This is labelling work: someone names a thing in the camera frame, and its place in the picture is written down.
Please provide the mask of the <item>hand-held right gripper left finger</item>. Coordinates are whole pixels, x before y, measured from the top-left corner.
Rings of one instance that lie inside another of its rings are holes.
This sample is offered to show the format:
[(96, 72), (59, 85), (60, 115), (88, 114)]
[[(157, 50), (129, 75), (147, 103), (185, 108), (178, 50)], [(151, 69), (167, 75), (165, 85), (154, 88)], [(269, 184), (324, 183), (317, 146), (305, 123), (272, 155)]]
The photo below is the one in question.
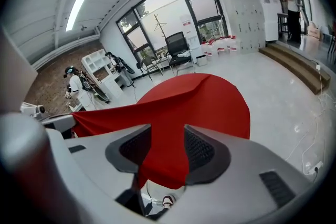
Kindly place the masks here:
[(152, 143), (152, 126), (138, 125), (101, 135), (66, 140), (71, 155), (101, 191), (117, 199), (125, 191), (141, 197), (140, 168)]

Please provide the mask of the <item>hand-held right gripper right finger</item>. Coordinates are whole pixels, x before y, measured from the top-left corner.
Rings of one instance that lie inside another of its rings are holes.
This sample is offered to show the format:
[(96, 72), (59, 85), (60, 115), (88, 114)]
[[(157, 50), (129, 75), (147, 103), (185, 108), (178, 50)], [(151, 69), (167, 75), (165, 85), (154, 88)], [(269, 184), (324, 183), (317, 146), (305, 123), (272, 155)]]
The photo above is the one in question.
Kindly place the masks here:
[(187, 125), (184, 148), (183, 203), (199, 214), (270, 214), (311, 187), (302, 172), (247, 139)]

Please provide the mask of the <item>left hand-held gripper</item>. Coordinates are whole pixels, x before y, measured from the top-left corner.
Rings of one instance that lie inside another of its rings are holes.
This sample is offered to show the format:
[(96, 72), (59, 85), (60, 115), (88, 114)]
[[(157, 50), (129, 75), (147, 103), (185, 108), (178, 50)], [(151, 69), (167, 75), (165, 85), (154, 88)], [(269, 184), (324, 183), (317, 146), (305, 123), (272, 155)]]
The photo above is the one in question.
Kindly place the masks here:
[(33, 105), (23, 102), (20, 111), (24, 115), (29, 115), (39, 121), (45, 128), (59, 131), (64, 139), (75, 137), (73, 127), (76, 121), (71, 114), (49, 115), (43, 105)]

